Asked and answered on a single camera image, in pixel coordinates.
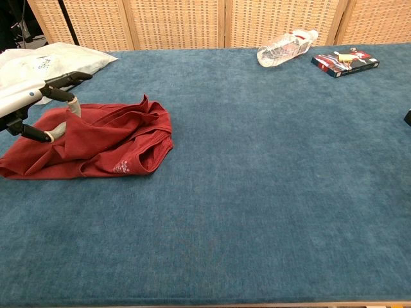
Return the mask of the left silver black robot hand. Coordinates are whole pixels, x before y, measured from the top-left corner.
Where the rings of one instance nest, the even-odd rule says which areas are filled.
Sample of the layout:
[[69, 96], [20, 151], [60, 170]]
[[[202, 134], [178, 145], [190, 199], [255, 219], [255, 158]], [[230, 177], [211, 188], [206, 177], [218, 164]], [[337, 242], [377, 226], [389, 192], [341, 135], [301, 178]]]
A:
[[65, 134], [66, 122], [60, 123], [51, 131], [39, 130], [23, 123], [28, 118], [29, 108], [47, 97], [66, 102], [71, 113], [80, 117], [78, 98], [64, 89], [90, 79], [92, 75], [89, 73], [73, 71], [48, 80], [22, 81], [1, 90], [1, 130], [37, 142], [55, 142]]

